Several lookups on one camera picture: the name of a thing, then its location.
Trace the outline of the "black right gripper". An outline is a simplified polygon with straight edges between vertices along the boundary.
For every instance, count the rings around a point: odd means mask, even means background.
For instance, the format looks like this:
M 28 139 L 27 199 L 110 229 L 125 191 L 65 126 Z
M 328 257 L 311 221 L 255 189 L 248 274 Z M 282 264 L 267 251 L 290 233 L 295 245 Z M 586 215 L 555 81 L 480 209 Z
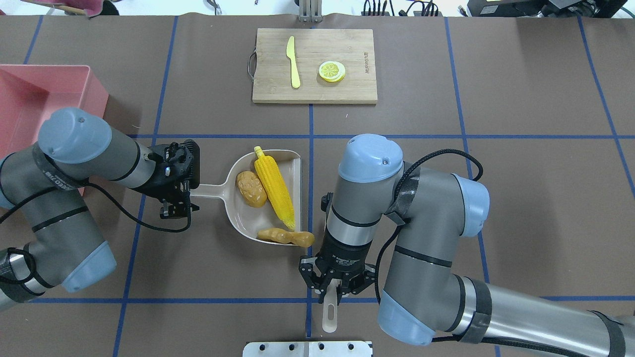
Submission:
M 299 273 L 309 289 L 324 303 L 329 282 L 338 279 L 337 303 L 348 294 L 359 294 L 376 283 L 376 267 L 366 259 L 371 242 L 348 245 L 326 233 L 316 256 L 300 257 Z

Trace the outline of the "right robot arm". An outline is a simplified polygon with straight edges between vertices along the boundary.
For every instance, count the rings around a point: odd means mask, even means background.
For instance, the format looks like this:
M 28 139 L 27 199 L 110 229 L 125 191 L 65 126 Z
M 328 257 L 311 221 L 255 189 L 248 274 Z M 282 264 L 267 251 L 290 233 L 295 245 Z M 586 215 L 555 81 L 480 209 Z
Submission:
M 378 324 L 392 338 L 415 346 L 443 341 L 498 344 L 547 356 L 632 357 L 634 318 L 570 309 L 451 272 L 460 237 L 475 237 L 488 217 L 489 192 L 478 179 L 422 168 L 443 149 L 415 163 L 385 136 L 351 138 L 338 166 L 335 192 L 322 199 L 322 246 L 300 258 L 308 287 L 328 294 L 358 294 L 378 285 L 380 267 L 366 263 L 381 217 L 397 228 L 390 267 L 379 296 Z

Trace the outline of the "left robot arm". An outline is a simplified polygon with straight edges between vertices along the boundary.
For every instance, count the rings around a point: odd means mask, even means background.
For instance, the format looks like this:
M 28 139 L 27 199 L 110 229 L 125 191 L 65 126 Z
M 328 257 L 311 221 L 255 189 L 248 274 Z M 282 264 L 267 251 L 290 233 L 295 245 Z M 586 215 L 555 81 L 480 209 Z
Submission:
M 200 148 L 141 145 L 98 116 L 63 108 L 43 122 L 38 140 L 1 161 L 1 205 L 21 211 L 36 239 L 1 251 L 1 309 L 62 286 L 70 293 L 111 274 L 109 243 L 79 193 L 102 177 L 162 204 L 162 219 L 192 217 L 200 182 Z

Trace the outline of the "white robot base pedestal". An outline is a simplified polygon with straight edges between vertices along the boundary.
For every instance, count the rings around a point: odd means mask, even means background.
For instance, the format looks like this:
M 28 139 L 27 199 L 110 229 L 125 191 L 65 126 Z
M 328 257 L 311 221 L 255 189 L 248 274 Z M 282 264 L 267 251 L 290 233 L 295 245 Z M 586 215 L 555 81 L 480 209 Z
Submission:
M 373 357 L 367 341 L 254 342 L 243 348 L 243 357 Z

